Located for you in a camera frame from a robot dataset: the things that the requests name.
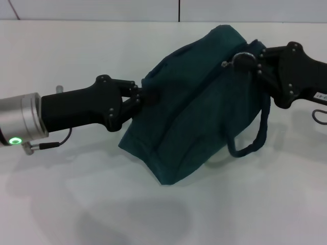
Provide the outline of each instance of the green led light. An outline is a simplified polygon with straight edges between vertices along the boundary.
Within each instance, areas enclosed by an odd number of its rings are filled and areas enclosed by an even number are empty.
[[[10,144],[20,144],[22,142],[22,140],[20,138],[17,137],[13,137],[9,140]]]

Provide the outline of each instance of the green fabric bag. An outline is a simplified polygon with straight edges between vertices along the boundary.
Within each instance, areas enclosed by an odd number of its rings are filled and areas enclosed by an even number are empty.
[[[160,92],[160,102],[132,121],[119,147],[142,159],[161,184],[174,184],[198,169],[226,144],[234,157],[265,143],[270,96],[251,74],[222,67],[239,52],[259,54],[231,26],[218,26],[202,39],[165,57],[143,80]],[[234,138],[261,113],[253,144],[236,150]]]

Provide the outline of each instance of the white background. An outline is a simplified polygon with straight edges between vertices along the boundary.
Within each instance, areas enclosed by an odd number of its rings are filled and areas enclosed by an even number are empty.
[[[181,21],[327,22],[325,0],[181,0]]]
[[[11,0],[21,19],[178,21],[178,0]],[[0,19],[16,19],[0,0]]]
[[[84,88],[101,74],[140,85],[163,57],[216,25],[0,21],[0,97]],[[232,26],[267,46],[296,40],[327,62],[327,24]],[[312,120],[316,108],[325,106],[272,105],[260,151],[233,159],[221,150],[173,186],[118,148],[128,124],[116,133],[76,128],[63,146],[33,156],[1,148],[0,244],[326,245],[327,127]],[[252,142],[258,127],[259,118],[238,142]]]
[[[21,19],[178,21],[178,0],[11,0]],[[181,21],[327,22],[325,0],[181,0]],[[0,0],[0,19],[15,19]]]

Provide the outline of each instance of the bolt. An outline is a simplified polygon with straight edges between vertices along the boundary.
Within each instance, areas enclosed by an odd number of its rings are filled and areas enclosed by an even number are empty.
[[[56,93],[63,93],[63,87],[61,85],[56,87]]]
[[[226,66],[228,66],[228,62],[227,62],[227,61],[223,61],[223,63],[221,63],[221,66],[222,66],[222,67],[226,67]]]

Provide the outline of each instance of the teal bag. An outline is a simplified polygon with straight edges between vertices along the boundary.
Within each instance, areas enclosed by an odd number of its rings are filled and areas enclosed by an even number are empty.
[[[160,102],[133,118],[119,147],[142,159],[165,185],[190,175],[226,144],[234,157],[260,149],[270,96],[250,73],[221,64],[236,53],[258,55],[264,48],[258,41],[247,44],[231,26],[218,26],[165,57],[142,80],[145,92],[160,92]],[[234,138],[260,111],[255,141],[237,151]]]

